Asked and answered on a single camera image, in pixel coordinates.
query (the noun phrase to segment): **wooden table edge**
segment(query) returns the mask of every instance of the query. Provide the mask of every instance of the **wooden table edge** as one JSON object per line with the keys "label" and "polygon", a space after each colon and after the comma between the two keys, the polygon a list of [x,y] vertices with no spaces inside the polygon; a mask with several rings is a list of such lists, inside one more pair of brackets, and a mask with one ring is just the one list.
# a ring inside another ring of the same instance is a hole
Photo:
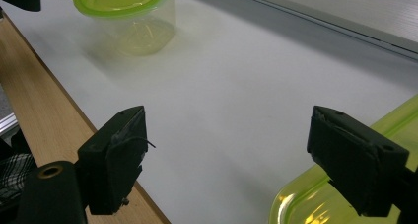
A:
{"label": "wooden table edge", "polygon": [[[10,18],[5,13],[3,16],[4,19],[0,22],[0,84],[31,147],[36,163],[41,166],[58,160],[75,162],[78,147],[97,130]],[[49,145],[54,147],[57,142],[59,147],[56,151],[42,149],[49,148]],[[70,154],[56,156],[56,153],[68,152],[68,149]],[[92,218],[93,221],[89,218],[89,223],[170,223],[138,182],[135,183],[132,192],[138,192],[143,199],[141,201],[146,202],[152,213],[150,218],[138,222],[140,220],[130,220],[129,216],[124,216],[121,220],[116,220],[117,216],[121,216],[116,214],[111,218],[95,216]],[[130,203],[137,201],[132,200],[136,196],[130,194]]]}

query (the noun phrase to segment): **white tabletop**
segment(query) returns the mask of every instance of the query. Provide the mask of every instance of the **white tabletop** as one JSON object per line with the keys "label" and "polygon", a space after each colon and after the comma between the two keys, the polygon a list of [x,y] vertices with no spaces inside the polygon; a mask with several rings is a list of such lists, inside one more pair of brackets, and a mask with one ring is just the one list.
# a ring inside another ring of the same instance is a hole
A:
{"label": "white tabletop", "polygon": [[417,61],[251,0],[176,0],[176,36],[142,57],[95,45],[70,0],[1,5],[96,127],[145,106],[139,182],[173,223],[266,222],[313,164],[314,105],[369,125],[418,88]]}

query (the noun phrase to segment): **plastic food container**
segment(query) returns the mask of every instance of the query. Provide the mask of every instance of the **plastic food container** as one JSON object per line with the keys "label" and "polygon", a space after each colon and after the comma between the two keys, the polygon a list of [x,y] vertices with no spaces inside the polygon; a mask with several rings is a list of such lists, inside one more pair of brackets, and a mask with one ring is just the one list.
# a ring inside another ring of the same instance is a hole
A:
{"label": "plastic food container", "polygon": [[73,0],[84,15],[94,18],[115,48],[129,55],[162,49],[175,35],[175,0]]}
{"label": "plastic food container", "polygon": [[[406,167],[418,166],[418,96],[389,113],[372,129],[409,150]],[[395,224],[399,209],[394,205],[387,218],[360,217],[344,197],[328,183],[329,177],[315,165],[284,186],[270,209],[269,224]]]}

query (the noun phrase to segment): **wooden surface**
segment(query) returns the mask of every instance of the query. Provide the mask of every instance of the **wooden surface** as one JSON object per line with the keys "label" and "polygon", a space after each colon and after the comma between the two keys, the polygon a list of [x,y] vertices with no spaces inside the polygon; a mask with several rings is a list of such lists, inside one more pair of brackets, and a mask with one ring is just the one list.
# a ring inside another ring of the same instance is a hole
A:
{"label": "wooden surface", "polygon": [[[0,51],[0,83],[36,163],[75,162],[78,148],[96,129],[7,17],[0,22]],[[169,223],[139,184],[128,199],[129,205],[112,216],[91,216],[87,211],[89,223]]]}
{"label": "wooden surface", "polygon": [[418,0],[264,0],[418,52]]}

